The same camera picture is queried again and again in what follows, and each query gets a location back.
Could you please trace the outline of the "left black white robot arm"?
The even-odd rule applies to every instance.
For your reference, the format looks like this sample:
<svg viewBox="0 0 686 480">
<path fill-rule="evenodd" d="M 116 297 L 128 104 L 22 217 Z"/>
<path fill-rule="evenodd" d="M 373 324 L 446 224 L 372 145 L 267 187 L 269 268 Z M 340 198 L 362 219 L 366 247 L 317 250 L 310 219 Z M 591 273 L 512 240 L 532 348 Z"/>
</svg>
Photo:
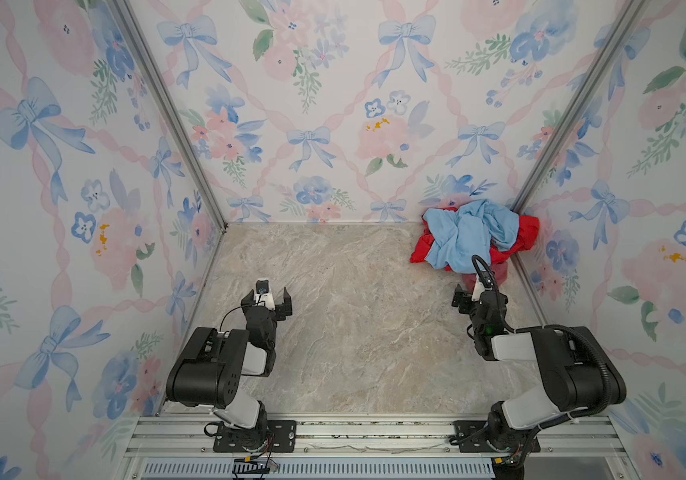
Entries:
<svg viewBox="0 0 686 480">
<path fill-rule="evenodd" d="M 293 314 L 291 295 L 283 290 L 275 301 L 269 281 L 262 279 L 237 309 L 245 317 L 242 329 L 194 330 L 168 376 L 167 399 L 211 409 L 217 419 L 205 425 L 204 434 L 213 440 L 216 453 L 291 453 L 297 423 L 271 420 L 263 402 L 240 389 L 242 377 L 272 373 L 278 324 Z"/>
</svg>

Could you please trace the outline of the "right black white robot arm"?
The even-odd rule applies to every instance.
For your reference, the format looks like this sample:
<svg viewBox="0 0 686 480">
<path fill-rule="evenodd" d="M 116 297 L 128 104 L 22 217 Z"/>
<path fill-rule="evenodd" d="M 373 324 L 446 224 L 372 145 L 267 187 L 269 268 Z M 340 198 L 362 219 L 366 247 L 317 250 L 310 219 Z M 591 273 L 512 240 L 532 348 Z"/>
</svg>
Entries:
<svg viewBox="0 0 686 480">
<path fill-rule="evenodd" d="M 449 443 L 462 452 L 496 452 L 518 466 L 538 450 L 537 435 L 603 412 L 626 398 L 625 382 L 585 327 L 544 325 L 515 329 L 505 319 L 508 299 L 494 286 L 474 295 L 458 285 L 452 306 L 470 319 L 466 333 L 488 362 L 531 362 L 539 383 L 494 403 L 484 422 L 457 421 Z"/>
</svg>

